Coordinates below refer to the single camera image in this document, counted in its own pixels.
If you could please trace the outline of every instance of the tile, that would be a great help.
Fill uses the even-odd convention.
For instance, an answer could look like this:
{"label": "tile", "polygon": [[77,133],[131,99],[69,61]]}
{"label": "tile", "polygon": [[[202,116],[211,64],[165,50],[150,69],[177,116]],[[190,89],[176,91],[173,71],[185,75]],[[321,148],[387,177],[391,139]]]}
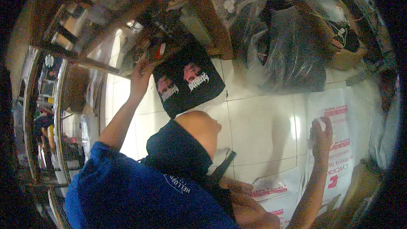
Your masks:
{"label": "tile", "polygon": [[100,132],[102,132],[105,128],[106,128],[106,119],[105,119],[105,117],[103,116],[103,118],[100,116],[100,118],[99,118],[99,130],[100,130]]}
{"label": "tile", "polygon": [[113,85],[106,87],[105,118],[113,118]]}
{"label": "tile", "polygon": [[119,53],[112,54],[109,60],[109,66],[117,67],[117,60],[119,59]]}
{"label": "tile", "polygon": [[125,141],[123,146],[120,149],[120,153],[134,159],[138,160],[138,151],[137,151],[137,141],[135,137],[135,118],[133,117],[130,122],[129,130],[127,131]]}
{"label": "tile", "polygon": [[128,81],[130,81],[129,79],[123,78],[123,77],[118,76],[118,75],[115,75],[115,76],[114,76],[114,83],[119,82],[119,81],[122,81],[122,80],[128,80]]}
{"label": "tile", "polygon": [[296,134],[291,95],[228,101],[235,165],[294,157]]}
{"label": "tile", "polygon": [[228,101],[262,95],[257,87],[246,82],[241,71],[233,68],[232,60],[222,60],[221,64]]}
{"label": "tile", "polygon": [[141,100],[140,104],[135,110],[136,114],[154,113],[164,111],[160,96],[155,88],[155,81],[153,75],[150,76],[147,92]]}
{"label": "tile", "polygon": [[148,155],[146,150],[147,140],[165,126],[170,117],[165,111],[135,115],[135,133],[139,159]]}
{"label": "tile", "polygon": [[[211,175],[217,166],[210,166],[208,169],[208,175]],[[228,177],[230,179],[234,179],[234,167],[233,163],[226,169],[226,172],[224,174],[225,177]]]}
{"label": "tile", "polygon": [[234,179],[252,184],[257,178],[273,175],[296,166],[296,157],[289,159],[257,163],[252,165],[235,165]]}
{"label": "tile", "polygon": [[297,140],[297,156],[305,154],[307,149],[307,94],[294,94],[294,124]]}
{"label": "tile", "polygon": [[210,59],[212,64],[215,66],[216,71],[218,71],[218,74],[221,76],[222,80],[225,81],[223,78],[223,71],[222,71],[222,63],[220,59],[217,58],[211,58]]}
{"label": "tile", "polygon": [[130,80],[124,79],[113,84],[113,115],[122,107],[130,95]]}
{"label": "tile", "polygon": [[326,73],[325,84],[335,82],[334,79],[333,79],[333,76],[332,76],[332,71],[331,71],[331,69],[325,68],[325,73]]}
{"label": "tile", "polygon": [[112,85],[114,83],[114,74],[107,74],[106,86]]}
{"label": "tile", "polygon": [[297,166],[296,167],[303,167],[305,162],[305,155],[297,156]]}

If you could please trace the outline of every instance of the blue t-shirt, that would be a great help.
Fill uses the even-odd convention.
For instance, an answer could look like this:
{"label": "blue t-shirt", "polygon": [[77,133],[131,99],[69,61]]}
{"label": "blue t-shirt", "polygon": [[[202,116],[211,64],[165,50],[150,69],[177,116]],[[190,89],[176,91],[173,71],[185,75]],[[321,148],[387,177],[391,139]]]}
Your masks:
{"label": "blue t-shirt", "polygon": [[195,181],[159,171],[96,142],[65,200],[73,228],[238,228]]}

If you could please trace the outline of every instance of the person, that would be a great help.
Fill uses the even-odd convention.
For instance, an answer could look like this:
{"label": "person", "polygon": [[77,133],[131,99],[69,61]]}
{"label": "person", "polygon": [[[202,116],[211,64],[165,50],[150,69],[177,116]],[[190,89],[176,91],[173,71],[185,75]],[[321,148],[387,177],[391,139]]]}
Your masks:
{"label": "person", "polygon": [[[207,176],[222,126],[202,111],[171,119],[147,141],[140,163],[119,153],[153,67],[136,66],[130,96],[92,147],[66,195],[73,228],[279,228],[277,216],[248,196],[252,186]],[[315,164],[289,224],[308,228],[322,203],[332,128],[313,122]]]}

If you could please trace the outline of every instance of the black bag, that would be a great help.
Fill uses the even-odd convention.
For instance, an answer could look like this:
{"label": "black bag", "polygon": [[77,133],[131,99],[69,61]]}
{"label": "black bag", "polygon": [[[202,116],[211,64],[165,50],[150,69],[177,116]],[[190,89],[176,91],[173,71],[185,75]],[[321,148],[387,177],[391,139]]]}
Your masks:
{"label": "black bag", "polygon": [[217,97],[225,88],[205,49],[194,39],[153,71],[162,105],[171,118]]}

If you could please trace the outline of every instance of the plastic bag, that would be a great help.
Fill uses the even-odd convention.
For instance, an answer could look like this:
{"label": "plastic bag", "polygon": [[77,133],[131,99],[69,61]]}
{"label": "plastic bag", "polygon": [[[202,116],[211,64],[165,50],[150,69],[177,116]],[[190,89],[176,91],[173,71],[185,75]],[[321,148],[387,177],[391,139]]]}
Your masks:
{"label": "plastic bag", "polygon": [[[308,97],[308,125],[312,120],[319,117],[328,117],[332,123],[333,136],[332,146],[329,152],[328,176],[326,179],[323,200],[318,216],[325,211],[338,208],[348,191],[353,168],[355,166],[354,147],[358,143],[353,142],[349,130],[349,111],[347,104],[347,91],[352,88],[330,89],[324,92],[311,93]],[[314,157],[312,148],[308,149],[308,176],[311,176]]]}
{"label": "plastic bag", "polygon": [[99,127],[96,116],[93,113],[81,116],[82,124],[82,146],[85,152],[85,163],[90,157],[90,150],[93,144],[98,140]]}
{"label": "plastic bag", "polygon": [[284,0],[248,2],[230,28],[247,79],[265,93],[323,91],[325,59],[308,20]]}
{"label": "plastic bag", "polygon": [[257,179],[249,196],[280,220],[280,228],[286,228],[300,201],[302,193],[302,165],[293,169]]}

